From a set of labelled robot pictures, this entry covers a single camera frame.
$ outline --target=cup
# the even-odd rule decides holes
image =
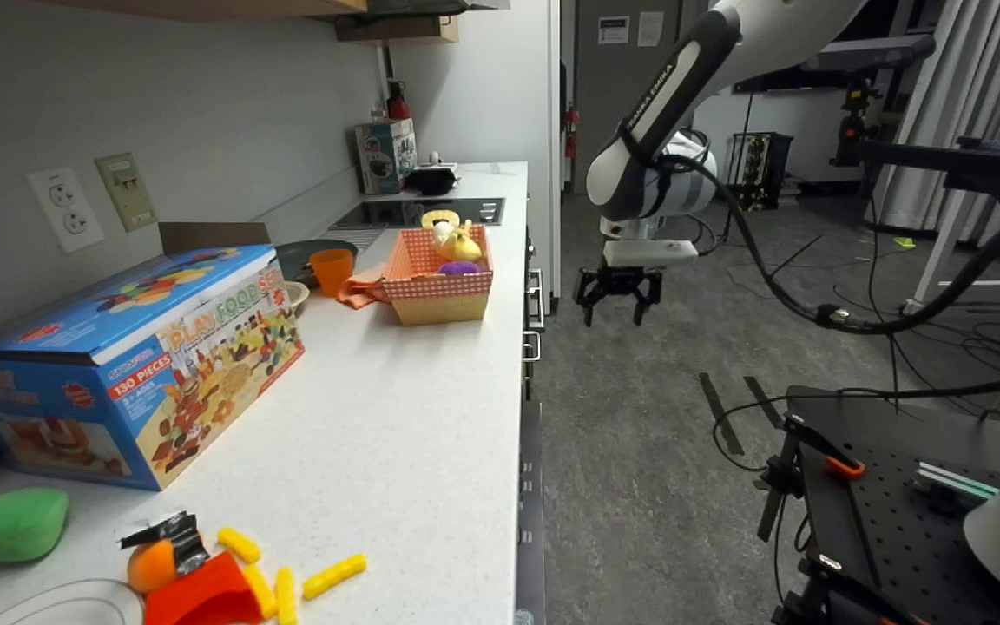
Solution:
[[[307,267],[314,269],[321,294],[336,298],[351,275],[355,275],[355,252],[351,248],[316,248]]]

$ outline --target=wicker basket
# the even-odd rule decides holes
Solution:
[[[484,248],[478,269],[448,278],[435,232],[401,230],[381,287],[402,325],[484,319],[492,287],[487,230],[471,226],[471,240]]]

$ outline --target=kitchen counter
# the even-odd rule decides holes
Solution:
[[[64,545],[0,568],[0,612],[78,581],[124,581],[121,535],[195,511],[205,537],[247,527],[264,574],[300,575],[364,552],[369,574],[307,620],[515,620],[522,325],[529,165],[469,165],[471,193],[505,193],[490,226],[492,292],[484,324],[396,325],[381,305],[314,298],[307,354],[162,493],[0,468],[0,493],[73,496]],[[380,267],[391,232],[362,246]]]

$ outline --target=gray floor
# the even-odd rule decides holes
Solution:
[[[567,207],[567,287],[597,259],[597,217]],[[772,263],[827,232],[780,281],[807,302],[864,305],[873,232],[851,197],[751,217]],[[898,248],[881,237],[877,302],[896,307],[918,283],[927,246]],[[631,325],[631,302],[605,302],[586,331],[563,298],[549,325],[549,354],[534,373],[541,402],[546,581],[552,625],[681,625],[767,620],[773,552],[755,537],[765,493],[713,446],[713,414],[698,388],[708,371],[730,402],[747,402],[744,373],[772,393],[785,384],[889,388],[889,350],[877,336],[817,331],[785,311],[756,278],[741,237],[708,259],[666,278],[662,305]],[[942,325],[903,347],[935,384],[1000,373],[1000,292],[972,292]],[[735,430],[747,460],[777,450],[761,414]],[[795,556],[780,540],[780,582],[800,588]]]

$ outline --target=electrical outlet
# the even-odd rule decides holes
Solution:
[[[44,217],[67,252],[105,240],[73,165],[28,174],[28,184],[34,188],[39,203],[44,207]]]
[[[94,160],[94,165],[108,184],[108,193],[121,216],[124,232],[155,221],[147,180],[140,165],[131,162],[131,151],[102,156]]]

